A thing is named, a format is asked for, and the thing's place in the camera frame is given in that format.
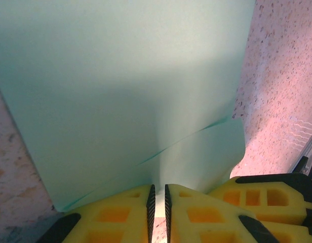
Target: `speckled countertop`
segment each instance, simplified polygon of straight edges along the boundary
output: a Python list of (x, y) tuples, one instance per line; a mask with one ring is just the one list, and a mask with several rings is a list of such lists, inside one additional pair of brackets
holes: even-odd
[[(312, 1), (257, 1), (233, 117), (247, 148), (232, 175), (286, 172), (312, 134)], [(58, 217), (0, 96), (0, 242), (34, 242)]]

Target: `pink speckled surface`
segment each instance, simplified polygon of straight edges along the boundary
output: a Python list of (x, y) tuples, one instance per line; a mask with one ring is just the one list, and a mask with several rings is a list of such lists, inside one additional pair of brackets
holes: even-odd
[[(232, 176), (286, 172), (312, 134), (312, 0), (257, 1), (233, 117), (247, 148)], [(0, 96), (0, 242), (34, 242), (57, 217)]]

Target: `granite surface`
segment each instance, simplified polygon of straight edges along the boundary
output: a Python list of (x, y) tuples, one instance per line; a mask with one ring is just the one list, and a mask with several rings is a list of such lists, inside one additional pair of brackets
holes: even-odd
[[(247, 148), (232, 175), (286, 172), (312, 134), (312, 1), (257, 1), (233, 117)], [(0, 242), (34, 242), (58, 217), (0, 96)]]

